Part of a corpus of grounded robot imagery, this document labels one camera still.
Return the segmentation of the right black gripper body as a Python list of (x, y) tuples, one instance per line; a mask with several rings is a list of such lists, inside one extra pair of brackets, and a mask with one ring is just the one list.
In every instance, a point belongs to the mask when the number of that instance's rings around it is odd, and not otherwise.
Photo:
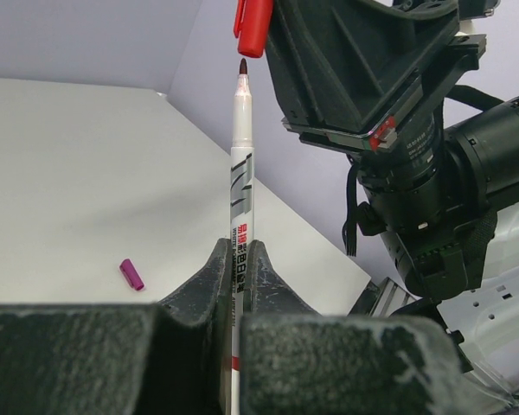
[(458, 79), (479, 67), (485, 35), (453, 38), (423, 71), (412, 71), (365, 132), (284, 118), (304, 144), (348, 156), (348, 219), (361, 229), (424, 229), (442, 221), (451, 202), (443, 101)]

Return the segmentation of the red pen cap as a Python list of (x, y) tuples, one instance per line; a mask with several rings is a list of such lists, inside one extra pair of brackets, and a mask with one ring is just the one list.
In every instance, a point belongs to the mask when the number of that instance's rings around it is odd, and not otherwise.
[(234, 19), (238, 53), (259, 59), (265, 50), (273, 12), (273, 0), (239, 0)]

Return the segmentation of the red pen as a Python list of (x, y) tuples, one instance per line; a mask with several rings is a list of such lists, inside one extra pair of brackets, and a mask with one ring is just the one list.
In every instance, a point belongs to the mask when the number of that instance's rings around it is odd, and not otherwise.
[(244, 314), (249, 246), (254, 240), (253, 95), (246, 59), (240, 60), (234, 93), (230, 157), (231, 366), (233, 373), (237, 374), (240, 371), (240, 322)]

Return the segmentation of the purple pen cap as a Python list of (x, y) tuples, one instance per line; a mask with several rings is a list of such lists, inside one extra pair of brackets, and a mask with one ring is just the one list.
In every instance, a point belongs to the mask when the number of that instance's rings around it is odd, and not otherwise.
[(119, 265), (119, 270), (125, 278), (128, 285), (135, 291), (141, 291), (144, 288), (144, 281), (139, 276), (134, 264), (129, 259), (124, 259)]

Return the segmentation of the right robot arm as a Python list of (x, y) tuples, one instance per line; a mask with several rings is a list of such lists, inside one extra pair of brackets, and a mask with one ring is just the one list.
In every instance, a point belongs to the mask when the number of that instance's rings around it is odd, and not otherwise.
[(487, 290), (498, 221), (519, 205), (519, 97), (459, 79), (484, 35), (462, 24), (495, 1), (277, 1), (266, 55), (285, 128), (343, 153), (350, 168), (342, 237), (380, 236), (417, 301), (444, 307)]

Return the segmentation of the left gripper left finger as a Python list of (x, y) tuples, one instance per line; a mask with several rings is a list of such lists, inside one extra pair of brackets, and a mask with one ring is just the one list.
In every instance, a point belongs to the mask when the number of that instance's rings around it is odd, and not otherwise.
[(227, 414), (232, 253), (155, 303), (0, 304), (0, 414)]

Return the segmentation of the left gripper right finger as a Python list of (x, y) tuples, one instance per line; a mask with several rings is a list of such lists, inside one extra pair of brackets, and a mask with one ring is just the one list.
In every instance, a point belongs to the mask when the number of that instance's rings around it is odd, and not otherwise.
[(243, 414), (470, 414), (453, 340), (420, 316), (322, 316), (252, 243), (240, 323)]

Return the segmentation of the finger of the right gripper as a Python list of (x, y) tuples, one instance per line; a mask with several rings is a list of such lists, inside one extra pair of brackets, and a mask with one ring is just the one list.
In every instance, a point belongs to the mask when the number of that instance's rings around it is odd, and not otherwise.
[(360, 132), (458, 31), (458, 2), (277, 1), (266, 57), (286, 120)]

